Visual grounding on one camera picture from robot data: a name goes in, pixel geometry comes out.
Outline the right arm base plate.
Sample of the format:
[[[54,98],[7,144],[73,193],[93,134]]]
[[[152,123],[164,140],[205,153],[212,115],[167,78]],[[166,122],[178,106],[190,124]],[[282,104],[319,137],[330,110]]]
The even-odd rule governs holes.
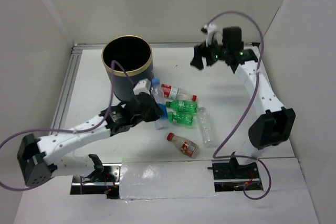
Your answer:
[[[213,173],[215,192],[263,190],[257,164],[239,166],[236,161],[216,161],[207,168]]]

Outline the long clear bottle white cap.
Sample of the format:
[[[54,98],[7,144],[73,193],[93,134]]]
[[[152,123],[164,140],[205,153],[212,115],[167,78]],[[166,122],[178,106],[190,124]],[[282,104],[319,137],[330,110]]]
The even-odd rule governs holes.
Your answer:
[[[216,148],[218,140],[215,134],[211,115],[204,107],[199,107],[197,112],[197,123],[202,135],[202,141],[206,148]]]

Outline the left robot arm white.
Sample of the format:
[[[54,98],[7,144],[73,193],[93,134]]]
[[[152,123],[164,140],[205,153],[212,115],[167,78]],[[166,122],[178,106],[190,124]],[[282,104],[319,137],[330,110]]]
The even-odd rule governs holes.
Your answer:
[[[37,187],[56,176],[78,175],[99,181],[106,170],[96,154],[70,157],[68,154],[95,141],[127,132],[141,122],[153,122],[163,115],[152,95],[141,92],[130,101],[109,106],[92,119],[67,133],[35,137],[28,134],[20,144],[17,160],[25,185]]]

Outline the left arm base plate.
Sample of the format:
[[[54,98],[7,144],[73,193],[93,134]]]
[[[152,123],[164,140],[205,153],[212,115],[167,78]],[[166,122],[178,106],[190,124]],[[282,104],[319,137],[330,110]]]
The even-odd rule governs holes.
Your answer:
[[[119,199],[121,165],[121,163],[103,164],[103,174],[93,181],[74,175],[70,195],[104,195],[107,199]]]

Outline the clear bottle blue label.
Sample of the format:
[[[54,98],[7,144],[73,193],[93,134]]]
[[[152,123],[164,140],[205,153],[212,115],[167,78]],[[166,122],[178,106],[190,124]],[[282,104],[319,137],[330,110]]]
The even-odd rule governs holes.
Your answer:
[[[159,78],[153,78],[151,82],[151,93],[154,96],[157,105],[163,111],[163,115],[157,121],[155,121],[155,128],[157,130],[167,129],[169,126],[169,120],[167,115],[167,109],[165,106],[164,93],[161,90],[160,80]]]

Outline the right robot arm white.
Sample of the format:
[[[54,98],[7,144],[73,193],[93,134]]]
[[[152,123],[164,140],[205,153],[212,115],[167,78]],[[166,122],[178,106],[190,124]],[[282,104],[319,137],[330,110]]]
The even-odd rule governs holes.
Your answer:
[[[248,139],[230,158],[229,172],[235,178],[247,172],[247,166],[273,146],[289,138],[296,114],[276,97],[260,70],[260,60],[252,49],[245,49],[240,27],[225,27],[222,43],[216,39],[218,28],[209,23],[202,27],[206,39],[194,47],[192,67],[203,70],[217,61],[224,61],[242,82],[253,100],[257,120],[248,130]]]

